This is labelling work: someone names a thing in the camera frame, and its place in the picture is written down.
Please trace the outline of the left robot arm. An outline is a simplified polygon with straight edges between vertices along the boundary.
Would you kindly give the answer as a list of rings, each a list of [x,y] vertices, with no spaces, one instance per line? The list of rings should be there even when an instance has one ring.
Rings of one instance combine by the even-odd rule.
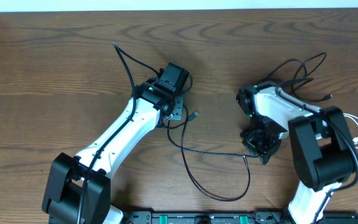
[[[52,162],[42,201],[49,223],[120,223],[124,212],[111,205],[111,181],[136,144],[160,122],[179,120],[190,73],[170,62],[157,77],[134,88],[122,114],[95,142]]]

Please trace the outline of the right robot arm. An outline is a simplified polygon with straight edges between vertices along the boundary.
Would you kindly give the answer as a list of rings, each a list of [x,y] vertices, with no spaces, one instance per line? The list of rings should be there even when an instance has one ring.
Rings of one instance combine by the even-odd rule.
[[[318,223],[333,193],[358,182],[358,153],[342,110],[320,108],[264,82],[239,89],[236,101],[250,118],[243,145],[262,164],[289,138],[300,183],[282,223]]]

